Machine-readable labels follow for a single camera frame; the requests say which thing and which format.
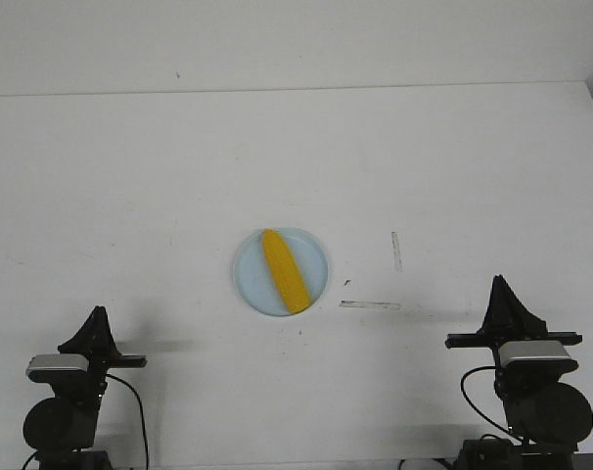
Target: white wall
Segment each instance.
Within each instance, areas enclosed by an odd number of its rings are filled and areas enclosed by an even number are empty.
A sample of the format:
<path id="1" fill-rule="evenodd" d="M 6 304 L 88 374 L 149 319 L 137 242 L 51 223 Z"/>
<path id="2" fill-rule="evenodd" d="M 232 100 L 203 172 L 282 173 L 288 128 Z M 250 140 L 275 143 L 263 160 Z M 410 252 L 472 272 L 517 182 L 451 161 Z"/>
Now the white wall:
<path id="1" fill-rule="evenodd" d="M 0 1 L 0 95 L 591 74 L 593 0 Z"/>

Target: round plate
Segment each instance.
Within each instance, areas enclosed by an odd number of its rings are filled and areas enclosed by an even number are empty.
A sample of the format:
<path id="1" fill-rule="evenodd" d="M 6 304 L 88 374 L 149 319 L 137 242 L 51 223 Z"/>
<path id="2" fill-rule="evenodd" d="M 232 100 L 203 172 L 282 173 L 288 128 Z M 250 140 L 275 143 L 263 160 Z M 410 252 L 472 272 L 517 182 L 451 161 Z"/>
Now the round plate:
<path id="1" fill-rule="evenodd" d="M 275 228 L 293 254 L 300 275 L 314 304 L 327 285 L 328 266 L 315 239 L 298 228 Z M 243 299 L 266 315 L 292 315 L 284 305 L 270 276 L 261 248 L 261 230 L 240 247 L 234 262 L 234 282 Z"/>

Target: yellow corn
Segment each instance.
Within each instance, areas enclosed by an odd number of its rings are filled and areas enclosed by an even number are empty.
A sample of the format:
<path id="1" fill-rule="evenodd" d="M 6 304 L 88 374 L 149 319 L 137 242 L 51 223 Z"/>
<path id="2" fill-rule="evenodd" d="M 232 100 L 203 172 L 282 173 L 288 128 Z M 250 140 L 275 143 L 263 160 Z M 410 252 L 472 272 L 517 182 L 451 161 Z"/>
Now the yellow corn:
<path id="1" fill-rule="evenodd" d="M 290 313 L 304 311 L 311 300 L 290 248 L 279 233 L 270 229 L 262 232 L 261 246 L 270 275 L 286 308 Z"/>

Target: white table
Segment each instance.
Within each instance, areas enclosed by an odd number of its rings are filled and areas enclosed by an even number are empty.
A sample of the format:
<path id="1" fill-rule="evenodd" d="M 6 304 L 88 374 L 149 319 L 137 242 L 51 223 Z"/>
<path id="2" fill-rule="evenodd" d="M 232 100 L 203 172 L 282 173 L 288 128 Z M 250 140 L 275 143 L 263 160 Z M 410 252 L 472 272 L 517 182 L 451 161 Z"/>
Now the white table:
<path id="1" fill-rule="evenodd" d="M 268 226 L 310 231 L 330 260 L 326 293 L 294 317 L 251 310 L 231 283 L 239 244 Z M 566 380 L 593 405 L 583 83 L 0 98 L 0 468 L 28 454 L 24 416 L 51 395 L 28 360 L 94 305 L 149 357 L 120 375 L 156 465 L 455 454 L 489 430 L 458 381 L 491 358 L 443 342 L 479 327 L 497 273 L 551 329 L 583 334 Z M 490 383 L 470 393 L 503 422 Z M 117 385 L 97 444 L 142 462 Z"/>

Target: cable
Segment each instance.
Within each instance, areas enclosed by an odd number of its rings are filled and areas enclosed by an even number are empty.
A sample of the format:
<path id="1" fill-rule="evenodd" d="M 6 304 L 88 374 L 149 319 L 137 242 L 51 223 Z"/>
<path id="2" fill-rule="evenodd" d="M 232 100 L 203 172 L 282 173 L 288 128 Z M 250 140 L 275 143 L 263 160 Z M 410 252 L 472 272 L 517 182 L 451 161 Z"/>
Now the cable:
<path id="1" fill-rule="evenodd" d="M 453 470 L 453 464 L 447 462 L 443 458 L 433 458 L 432 460 L 442 465 L 446 470 Z"/>
<path id="2" fill-rule="evenodd" d="M 444 460 L 443 458 L 433 458 L 432 459 L 434 462 L 439 463 L 440 465 L 442 465 L 444 468 L 446 468 L 447 470 L 453 470 L 453 464 L 447 462 L 446 460 Z M 398 466 L 396 467 L 396 470 L 401 470 L 401 467 L 403 466 L 403 464 L 405 463 L 405 459 L 401 459 L 398 461 Z"/>
<path id="3" fill-rule="evenodd" d="M 500 443 L 507 442 L 508 444 L 511 444 L 507 439 L 499 438 L 498 436 L 495 436 L 494 434 L 485 433 L 485 434 L 481 435 L 481 437 L 479 438 L 479 446 L 477 446 L 477 448 L 475 449 L 475 458 L 474 458 L 474 462 L 473 462 L 473 468 L 478 468 L 479 455 L 481 454 L 481 452 L 479 451 L 479 448 L 481 446 L 481 441 L 483 441 L 486 438 L 495 439 L 495 440 L 499 441 Z"/>
<path id="4" fill-rule="evenodd" d="M 502 433 L 507 434 L 508 436 L 510 436 L 513 439 L 516 439 L 517 441 L 519 441 L 520 443 L 522 443 L 524 440 L 519 438 L 518 436 L 515 436 L 514 434 L 512 434 L 510 431 L 508 431 L 507 429 L 505 429 L 503 426 L 500 426 L 499 424 L 495 423 L 494 421 L 492 421 L 490 418 L 488 418 L 485 414 L 483 414 L 483 412 L 481 412 L 481 410 L 479 408 L 477 408 L 475 406 L 475 404 L 471 401 L 471 399 L 469 399 L 469 396 L 466 393 L 466 389 L 464 387 L 464 383 L 466 382 L 466 379 L 468 379 L 471 375 L 475 374 L 476 372 L 481 372 L 482 370 L 496 370 L 496 367 L 494 365 L 484 365 L 482 367 L 476 367 L 475 369 L 471 369 L 469 370 L 466 374 L 464 374 L 462 376 L 462 380 L 460 380 L 460 390 L 462 391 L 462 395 L 464 396 L 464 400 L 466 400 L 466 402 L 469 404 L 469 406 L 479 415 L 481 416 L 483 419 L 485 419 L 488 423 L 490 423 L 492 426 L 494 426 L 496 429 L 498 429 L 499 431 L 501 431 Z"/>
<path id="5" fill-rule="evenodd" d="M 136 392 L 136 389 L 134 389 L 129 383 L 112 374 L 105 374 L 105 376 L 113 380 L 116 380 L 117 382 L 120 382 L 122 385 L 126 386 L 138 400 L 138 407 L 140 408 L 140 420 L 142 422 L 142 440 L 144 442 L 144 468 L 146 470 L 149 470 L 149 440 L 147 439 L 147 426 L 144 420 L 144 406 L 142 406 L 142 400 L 140 399 L 138 392 Z"/>
<path id="6" fill-rule="evenodd" d="M 26 466 L 29 464 L 29 462 L 30 462 L 31 460 L 33 460 L 33 457 L 35 457 L 35 454 L 36 454 L 36 453 L 38 453 L 38 451 L 34 452 L 32 455 L 30 455 L 30 456 L 29 456 L 29 458 L 28 458 L 28 459 L 26 460 L 26 462 L 24 463 L 22 470 L 25 470 L 25 469 L 26 469 Z"/>

